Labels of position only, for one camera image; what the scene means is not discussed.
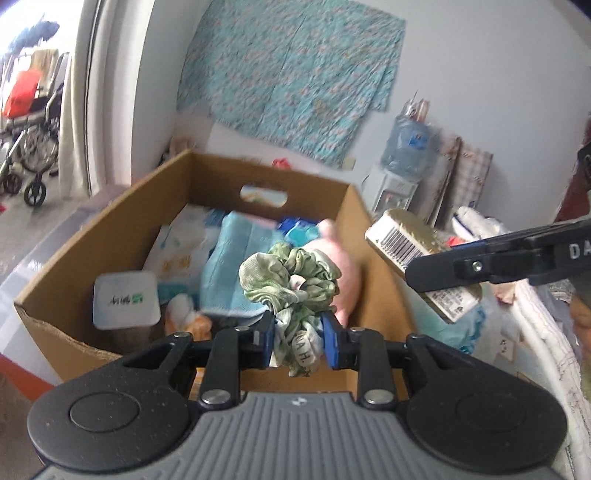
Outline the person right hand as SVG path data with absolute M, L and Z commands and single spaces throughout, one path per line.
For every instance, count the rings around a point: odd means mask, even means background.
M 574 295 L 570 303 L 570 313 L 578 339 L 586 349 L 590 349 L 591 309 L 577 295 Z

